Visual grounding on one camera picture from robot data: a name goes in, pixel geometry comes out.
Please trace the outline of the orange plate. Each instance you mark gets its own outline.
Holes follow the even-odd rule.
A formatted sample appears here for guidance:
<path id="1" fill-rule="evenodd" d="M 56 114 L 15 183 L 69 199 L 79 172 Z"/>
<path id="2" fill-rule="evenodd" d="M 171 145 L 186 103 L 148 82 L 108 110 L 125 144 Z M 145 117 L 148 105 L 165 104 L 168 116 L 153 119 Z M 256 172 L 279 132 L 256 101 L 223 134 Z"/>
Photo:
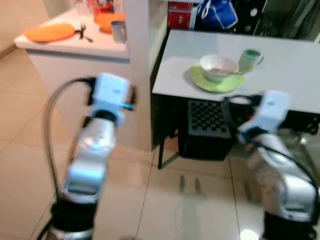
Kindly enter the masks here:
<path id="1" fill-rule="evenodd" d="M 53 23 L 26 30 L 23 34 L 32 42 L 55 42 L 68 39 L 76 33 L 76 28 L 70 23 Z"/>

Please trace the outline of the white kitchen counter cabinet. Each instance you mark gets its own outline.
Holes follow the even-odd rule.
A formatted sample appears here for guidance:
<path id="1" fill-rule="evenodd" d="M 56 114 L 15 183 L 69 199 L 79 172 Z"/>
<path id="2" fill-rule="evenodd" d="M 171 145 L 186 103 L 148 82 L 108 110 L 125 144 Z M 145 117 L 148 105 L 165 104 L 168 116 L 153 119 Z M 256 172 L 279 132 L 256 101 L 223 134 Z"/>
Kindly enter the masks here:
<path id="1" fill-rule="evenodd" d="M 79 39 L 78 35 L 50 43 L 32 42 L 23 34 L 14 38 L 18 48 L 25 49 L 34 64 L 42 83 L 52 93 L 62 83 L 81 77 L 94 77 L 101 73 L 114 74 L 125 78 L 135 90 L 141 87 L 131 76 L 131 63 L 128 47 L 125 43 L 115 43 L 112 36 L 100 32 L 92 17 L 80 16 L 76 9 L 70 9 L 59 16 L 42 22 L 42 26 L 66 23 L 79 29 L 86 25 L 84 35 L 92 39 Z M 89 114 L 86 106 L 89 87 L 75 83 L 68 87 L 58 98 L 55 107 L 61 119 L 61 126 L 53 130 L 66 130 L 67 138 L 57 140 L 58 134 L 52 134 L 55 147 L 68 149 L 75 141 L 74 135 L 80 130 L 84 118 Z"/>

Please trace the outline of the grey mug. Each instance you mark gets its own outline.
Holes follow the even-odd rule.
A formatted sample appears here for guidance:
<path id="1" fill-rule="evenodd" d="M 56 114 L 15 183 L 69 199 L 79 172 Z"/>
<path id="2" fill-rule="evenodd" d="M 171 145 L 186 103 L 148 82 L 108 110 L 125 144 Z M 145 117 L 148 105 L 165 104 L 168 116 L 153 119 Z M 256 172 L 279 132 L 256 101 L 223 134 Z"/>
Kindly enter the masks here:
<path id="1" fill-rule="evenodd" d="M 115 20 L 110 23 L 112 39 L 117 44 L 125 44 L 128 40 L 126 21 Z"/>

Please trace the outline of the orange bowl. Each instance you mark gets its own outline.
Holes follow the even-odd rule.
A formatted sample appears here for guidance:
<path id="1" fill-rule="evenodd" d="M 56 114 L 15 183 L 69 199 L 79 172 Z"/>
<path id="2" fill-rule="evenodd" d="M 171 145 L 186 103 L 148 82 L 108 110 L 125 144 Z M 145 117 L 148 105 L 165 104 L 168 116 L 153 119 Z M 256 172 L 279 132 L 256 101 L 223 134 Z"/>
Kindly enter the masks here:
<path id="1" fill-rule="evenodd" d="M 93 18 L 93 22 L 96 23 L 99 26 L 99 30 L 105 34 L 112 33 L 112 22 L 125 20 L 126 15 L 123 13 L 99 13 Z"/>

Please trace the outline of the green plate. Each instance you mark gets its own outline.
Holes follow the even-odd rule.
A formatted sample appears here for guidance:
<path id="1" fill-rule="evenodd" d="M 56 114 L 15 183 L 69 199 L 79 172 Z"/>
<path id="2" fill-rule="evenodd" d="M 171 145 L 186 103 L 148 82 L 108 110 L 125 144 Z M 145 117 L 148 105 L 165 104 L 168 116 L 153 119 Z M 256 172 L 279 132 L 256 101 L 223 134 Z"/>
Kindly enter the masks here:
<path id="1" fill-rule="evenodd" d="M 192 82 L 199 89 L 210 93 L 230 93 L 237 90 L 245 82 L 245 75 L 243 74 L 232 74 L 220 82 L 210 81 L 205 77 L 199 64 L 190 67 L 189 71 Z"/>

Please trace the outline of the metal fork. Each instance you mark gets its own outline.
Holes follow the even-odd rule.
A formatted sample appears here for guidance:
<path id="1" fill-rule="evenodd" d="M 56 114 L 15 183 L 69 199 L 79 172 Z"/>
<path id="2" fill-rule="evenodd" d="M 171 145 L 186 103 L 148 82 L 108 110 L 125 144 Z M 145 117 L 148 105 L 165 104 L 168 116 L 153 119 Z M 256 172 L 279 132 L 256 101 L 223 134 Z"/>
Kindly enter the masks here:
<path id="1" fill-rule="evenodd" d="M 87 40 L 89 43 L 93 43 L 94 40 L 86 36 L 85 34 L 86 30 L 87 30 L 86 23 L 84 22 L 80 23 L 80 29 L 76 30 L 76 32 L 78 33 L 78 39 L 80 39 L 81 41 Z"/>

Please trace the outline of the black checkered box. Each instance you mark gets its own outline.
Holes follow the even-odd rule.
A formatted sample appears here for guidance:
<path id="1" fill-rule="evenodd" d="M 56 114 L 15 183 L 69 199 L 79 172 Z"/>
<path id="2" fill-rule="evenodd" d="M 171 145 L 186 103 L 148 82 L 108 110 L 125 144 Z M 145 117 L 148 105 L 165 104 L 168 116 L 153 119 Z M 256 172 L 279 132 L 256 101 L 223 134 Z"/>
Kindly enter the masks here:
<path id="1" fill-rule="evenodd" d="M 219 102 L 187 99 L 178 125 L 178 148 L 182 157 L 222 162 L 236 143 Z"/>

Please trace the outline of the white bowl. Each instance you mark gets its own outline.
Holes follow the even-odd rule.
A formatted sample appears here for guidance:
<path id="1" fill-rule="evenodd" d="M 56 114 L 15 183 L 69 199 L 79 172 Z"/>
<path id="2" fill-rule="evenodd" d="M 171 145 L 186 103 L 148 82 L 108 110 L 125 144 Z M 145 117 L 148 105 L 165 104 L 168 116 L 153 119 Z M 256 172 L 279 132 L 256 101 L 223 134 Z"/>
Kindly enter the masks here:
<path id="1" fill-rule="evenodd" d="M 239 71 L 238 64 L 221 55 L 204 55 L 199 59 L 202 74 L 208 82 L 221 83 Z"/>

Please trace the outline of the red box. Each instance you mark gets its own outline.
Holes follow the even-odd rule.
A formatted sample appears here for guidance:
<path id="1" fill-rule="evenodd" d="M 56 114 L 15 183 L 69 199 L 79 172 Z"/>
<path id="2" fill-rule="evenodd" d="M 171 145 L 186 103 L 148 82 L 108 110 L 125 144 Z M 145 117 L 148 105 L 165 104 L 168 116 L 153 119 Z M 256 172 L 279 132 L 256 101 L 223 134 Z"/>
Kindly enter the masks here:
<path id="1" fill-rule="evenodd" d="M 169 1 L 167 3 L 167 27 L 192 29 L 195 24 L 195 4 L 191 2 Z"/>

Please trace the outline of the blue bag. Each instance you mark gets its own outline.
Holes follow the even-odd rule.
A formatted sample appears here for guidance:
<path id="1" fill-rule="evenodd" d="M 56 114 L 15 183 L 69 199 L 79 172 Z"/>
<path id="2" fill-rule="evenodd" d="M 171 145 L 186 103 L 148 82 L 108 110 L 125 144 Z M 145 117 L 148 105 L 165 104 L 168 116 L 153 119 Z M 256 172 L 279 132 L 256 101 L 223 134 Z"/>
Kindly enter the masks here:
<path id="1" fill-rule="evenodd" d="M 204 0 L 195 14 L 197 30 L 222 31 L 231 29 L 239 18 L 233 0 Z"/>

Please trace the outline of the pale green mug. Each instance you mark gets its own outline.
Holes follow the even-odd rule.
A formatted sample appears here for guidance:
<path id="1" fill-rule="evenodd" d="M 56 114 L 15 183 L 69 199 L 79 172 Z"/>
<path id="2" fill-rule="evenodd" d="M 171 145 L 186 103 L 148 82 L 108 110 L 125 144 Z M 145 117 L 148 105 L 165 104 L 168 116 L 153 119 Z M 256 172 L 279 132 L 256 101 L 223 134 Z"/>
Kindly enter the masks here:
<path id="1" fill-rule="evenodd" d="M 260 50 L 247 48 L 238 60 L 238 72 L 242 74 L 251 73 L 264 59 L 265 55 Z"/>

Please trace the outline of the black appliance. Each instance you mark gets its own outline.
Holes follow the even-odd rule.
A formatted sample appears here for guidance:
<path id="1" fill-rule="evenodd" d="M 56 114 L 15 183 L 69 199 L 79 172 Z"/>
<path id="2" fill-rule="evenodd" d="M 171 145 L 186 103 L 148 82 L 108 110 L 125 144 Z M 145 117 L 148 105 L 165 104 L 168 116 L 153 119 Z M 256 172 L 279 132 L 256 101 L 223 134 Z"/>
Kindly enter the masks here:
<path id="1" fill-rule="evenodd" d="M 236 34 L 313 41 L 320 32 L 320 0 L 231 0 Z"/>

